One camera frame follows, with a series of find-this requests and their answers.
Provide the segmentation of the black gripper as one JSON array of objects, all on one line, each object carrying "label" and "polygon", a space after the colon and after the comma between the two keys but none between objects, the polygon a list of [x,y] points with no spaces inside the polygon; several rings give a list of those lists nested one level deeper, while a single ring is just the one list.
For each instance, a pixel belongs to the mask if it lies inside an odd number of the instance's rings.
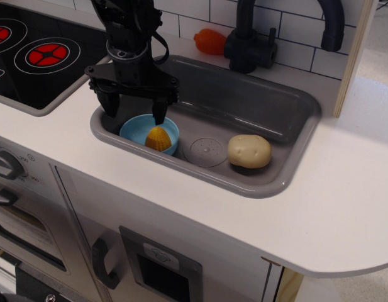
[{"label": "black gripper", "polygon": [[106,48],[112,61],[85,69],[90,78],[89,87],[96,93],[106,114],[112,118],[117,115],[121,95],[152,99],[155,124],[162,124],[169,103],[178,100],[179,81],[157,67],[150,42],[135,53],[112,47],[109,43]]}]

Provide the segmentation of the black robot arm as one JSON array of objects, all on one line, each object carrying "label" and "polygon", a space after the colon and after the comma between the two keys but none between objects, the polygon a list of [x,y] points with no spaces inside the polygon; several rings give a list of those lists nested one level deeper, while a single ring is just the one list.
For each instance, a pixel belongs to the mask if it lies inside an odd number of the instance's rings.
[{"label": "black robot arm", "polygon": [[86,67],[89,87],[111,117],[116,116],[122,95],[151,99],[155,124],[161,125],[167,108],[178,100],[179,87],[177,78],[158,68],[169,53],[159,59],[152,56],[153,39],[167,46],[157,32],[161,11],[153,1],[93,1],[92,5],[106,29],[111,62]]}]

